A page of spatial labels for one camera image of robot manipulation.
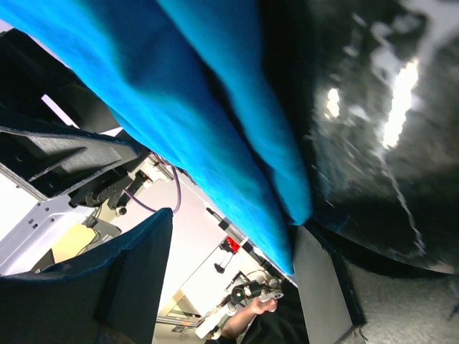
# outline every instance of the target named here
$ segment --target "blue cloth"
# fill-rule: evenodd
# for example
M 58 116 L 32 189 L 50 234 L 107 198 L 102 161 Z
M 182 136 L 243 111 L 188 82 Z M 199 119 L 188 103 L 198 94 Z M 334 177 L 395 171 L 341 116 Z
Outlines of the blue cloth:
M 186 169 L 291 274 L 285 219 L 302 224 L 311 202 L 298 148 L 262 73 L 256 3 L 3 0 L 0 17 L 55 52 L 131 136 Z M 212 96 L 200 59 L 222 81 L 242 133 Z

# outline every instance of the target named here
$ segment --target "white metal frame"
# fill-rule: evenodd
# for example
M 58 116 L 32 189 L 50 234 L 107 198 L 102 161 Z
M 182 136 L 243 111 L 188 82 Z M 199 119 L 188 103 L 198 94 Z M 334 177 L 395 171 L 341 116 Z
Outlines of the white metal frame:
M 39 202 L 0 241 L 0 275 L 30 271 L 70 227 L 94 209 L 69 205 L 68 195 Z

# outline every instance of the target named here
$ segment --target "wire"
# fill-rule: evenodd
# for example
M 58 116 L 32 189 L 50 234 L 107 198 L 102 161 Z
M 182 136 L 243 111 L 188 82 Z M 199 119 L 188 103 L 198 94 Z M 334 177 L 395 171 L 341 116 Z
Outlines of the wire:
M 165 161 L 161 156 L 159 156 L 158 154 L 154 153 L 154 152 L 151 152 L 151 154 L 153 154 L 153 156 L 162 164 L 166 165 L 166 166 L 170 166 L 171 167 L 171 170 L 172 170 L 172 174 L 174 175 L 174 180 L 175 180 L 175 186 L 176 186 L 176 189 L 177 189 L 177 203 L 175 205 L 175 208 L 173 210 L 173 213 L 174 214 L 177 214 L 177 212 L 179 211 L 180 209 L 180 206 L 181 206 L 181 187 L 180 187 L 180 180 L 179 180 L 179 174 L 177 173 L 177 169 L 171 165 L 168 161 Z M 156 209 L 153 209 L 153 208 L 150 208 L 149 206 L 147 206 L 146 204 L 144 204 L 140 199 L 138 199 L 137 197 L 134 196 L 133 193 L 131 193 L 129 190 L 126 190 L 126 189 L 123 189 L 123 192 L 130 198 L 132 199 L 134 202 L 136 202 L 139 206 L 141 206 L 142 208 L 152 212 L 152 213 L 156 213 L 157 210 Z
M 91 228 L 91 229 L 94 231 L 94 234 L 95 234 L 93 240 L 91 240 L 91 242 L 90 242 L 89 244 L 87 244 L 85 247 L 83 247 L 83 248 L 77 253 L 77 256 L 79 256 L 85 249 L 87 249 L 87 247 L 88 247 L 89 245 L 95 244 L 96 242 L 98 242 L 98 241 L 100 240 L 100 233 L 99 233 L 98 231 L 96 231 L 94 228 Z
M 245 276 L 249 277 L 251 274 L 254 274 L 256 272 L 262 272 L 263 274 L 265 274 L 266 276 L 266 280 L 265 281 L 269 281 L 269 276 L 268 276 L 268 273 L 265 271 L 265 270 L 261 270 L 261 269 L 258 269 L 258 270 L 254 270 L 252 272 L 249 272 L 248 274 L 246 274 Z
M 99 219 L 99 216 L 100 214 L 102 213 L 102 206 L 99 206 L 98 210 L 95 212 L 94 215 L 92 215 L 91 217 L 93 218 L 93 221 L 97 221 Z M 98 231 L 96 231 L 94 228 L 90 227 L 93 231 L 94 231 L 94 238 L 93 240 L 90 241 L 89 244 L 87 244 L 86 246 L 84 246 L 78 253 L 77 253 L 77 256 L 79 256 L 81 254 L 81 252 L 83 252 L 85 249 L 87 249 L 87 247 L 89 245 L 92 245 L 92 244 L 95 244 L 96 242 L 98 242 L 100 240 L 100 233 Z

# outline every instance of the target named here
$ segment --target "white wall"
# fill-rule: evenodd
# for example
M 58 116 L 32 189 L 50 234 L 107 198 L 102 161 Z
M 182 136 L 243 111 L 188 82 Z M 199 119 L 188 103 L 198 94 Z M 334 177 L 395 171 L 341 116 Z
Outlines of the white wall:
M 12 26 L 10 24 L 0 19 L 0 32 L 9 31 L 11 28 Z
M 198 266 L 226 237 L 218 223 L 211 217 L 203 203 L 209 201 L 202 191 L 186 178 L 182 179 L 182 203 L 174 215 L 169 261 L 164 278 L 159 309 L 180 289 Z M 173 181 L 157 181 L 150 188 L 136 195 L 143 203 L 154 209 L 174 208 L 176 186 Z M 134 202 L 129 202 L 128 213 L 111 221 L 127 231 L 151 214 Z
M 248 274 L 260 269 L 260 265 L 247 252 L 240 250 L 233 256 L 224 274 L 218 274 L 215 271 L 214 263 L 220 263 L 223 257 L 222 250 L 218 249 L 213 252 L 181 288 L 181 291 L 202 316 L 214 309 L 227 295 L 224 289 L 239 271 Z M 264 277 L 263 273 L 257 272 L 250 275 L 251 279 L 258 277 Z

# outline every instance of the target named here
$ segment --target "black sleeve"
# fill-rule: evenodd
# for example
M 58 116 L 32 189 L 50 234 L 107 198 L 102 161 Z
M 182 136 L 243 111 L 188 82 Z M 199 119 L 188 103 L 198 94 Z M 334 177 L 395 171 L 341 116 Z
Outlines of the black sleeve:
M 236 344 L 236 340 L 221 336 L 217 340 L 208 339 L 205 344 Z

